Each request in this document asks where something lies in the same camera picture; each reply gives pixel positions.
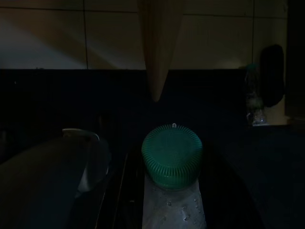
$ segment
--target hanging wooden object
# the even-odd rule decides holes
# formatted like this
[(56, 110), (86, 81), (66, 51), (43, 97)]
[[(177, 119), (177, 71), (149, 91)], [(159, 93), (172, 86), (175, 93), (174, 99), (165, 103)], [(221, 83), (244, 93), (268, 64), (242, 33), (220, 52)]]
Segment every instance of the hanging wooden object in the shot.
[(148, 84), (160, 99), (183, 16), (184, 0), (137, 0)]

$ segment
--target tiled wall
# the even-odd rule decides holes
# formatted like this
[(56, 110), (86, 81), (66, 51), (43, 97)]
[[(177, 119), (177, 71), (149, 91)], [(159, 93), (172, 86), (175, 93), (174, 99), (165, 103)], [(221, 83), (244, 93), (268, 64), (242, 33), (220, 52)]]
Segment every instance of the tiled wall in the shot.
[[(245, 66), (286, 26), (287, 0), (186, 0), (171, 69)], [(136, 0), (0, 0), (0, 34), (0, 68), (145, 69)]]

